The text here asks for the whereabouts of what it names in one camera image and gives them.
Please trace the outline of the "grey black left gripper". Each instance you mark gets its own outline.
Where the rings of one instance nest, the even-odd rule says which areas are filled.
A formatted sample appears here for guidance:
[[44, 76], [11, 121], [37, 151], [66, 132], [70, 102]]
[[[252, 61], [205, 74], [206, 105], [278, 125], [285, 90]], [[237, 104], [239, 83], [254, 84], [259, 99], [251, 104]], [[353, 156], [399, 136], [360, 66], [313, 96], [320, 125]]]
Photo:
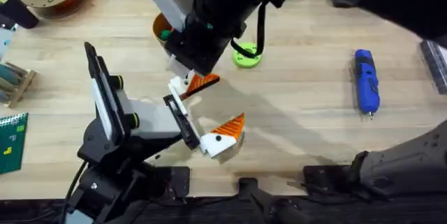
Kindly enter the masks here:
[[190, 77], [172, 78], [168, 83], [169, 93], [159, 104], [133, 100], [125, 91], [118, 91], [118, 99], [126, 117], [137, 119], [137, 127], [130, 130], [129, 140], [150, 147], [160, 145], [163, 149], [183, 140], [190, 149], [200, 146], [200, 150], [210, 158], [215, 158], [235, 146], [244, 130], [245, 113], [200, 137], [182, 102], [182, 99], [188, 96], [190, 83]]

